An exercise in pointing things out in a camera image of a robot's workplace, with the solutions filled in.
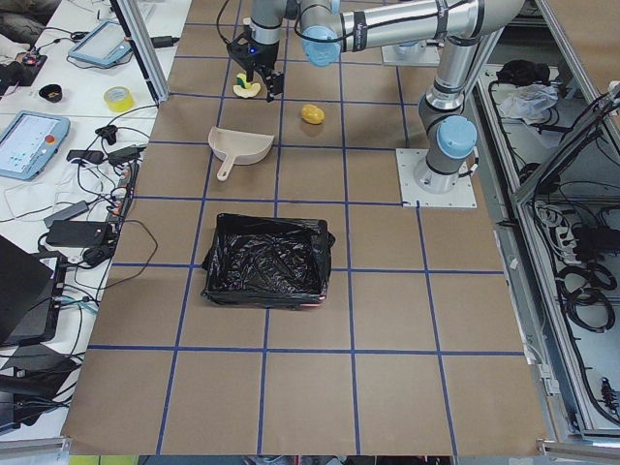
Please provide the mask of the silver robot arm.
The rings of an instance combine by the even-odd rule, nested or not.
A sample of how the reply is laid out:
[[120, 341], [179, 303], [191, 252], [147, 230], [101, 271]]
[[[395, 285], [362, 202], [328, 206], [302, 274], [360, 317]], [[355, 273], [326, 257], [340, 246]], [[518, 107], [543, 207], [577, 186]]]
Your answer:
[[347, 51], [426, 40], [445, 42], [438, 71], [419, 111], [429, 139], [422, 172], [444, 180], [458, 176], [474, 143], [468, 141], [457, 150], [450, 139], [441, 140], [441, 120], [463, 107], [464, 86], [473, 75], [481, 38], [511, 22], [522, 5], [521, 1], [400, 1], [342, 13], [335, 1], [298, 1], [293, 20], [306, 56], [316, 66], [327, 66]]
[[339, 57], [345, 41], [338, 6], [337, 1], [254, 1], [249, 23], [227, 42], [229, 57], [248, 80], [262, 79], [271, 102], [284, 89], [285, 76], [276, 70], [283, 22], [293, 23], [308, 60], [327, 66]]

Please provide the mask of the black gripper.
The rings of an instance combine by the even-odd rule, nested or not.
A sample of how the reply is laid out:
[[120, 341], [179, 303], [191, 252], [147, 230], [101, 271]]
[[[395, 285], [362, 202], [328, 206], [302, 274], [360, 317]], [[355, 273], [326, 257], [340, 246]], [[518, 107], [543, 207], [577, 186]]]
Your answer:
[[261, 77], [267, 91], [267, 102], [274, 101], [275, 95], [280, 95], [284, 88], [284, 74], [275, 70], [278, 51], [278, 39], [271, 44], [263, 44], [253, 38], [249, 27], [245, 27], [239, 36], [227, 44], [229, 57], [243, 69], [247, 81], [253, 81], [255, 74]]

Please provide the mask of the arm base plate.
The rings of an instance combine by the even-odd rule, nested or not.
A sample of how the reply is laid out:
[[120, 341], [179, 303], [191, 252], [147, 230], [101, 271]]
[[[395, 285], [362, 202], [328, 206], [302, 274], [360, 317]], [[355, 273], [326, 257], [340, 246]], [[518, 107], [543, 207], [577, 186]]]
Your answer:
[[427, 149], [395, 150], [401, 204], [404, 207], [475, 209], [478, 207], [467, 162], [457, 173], [442, 175], [426, 164]]

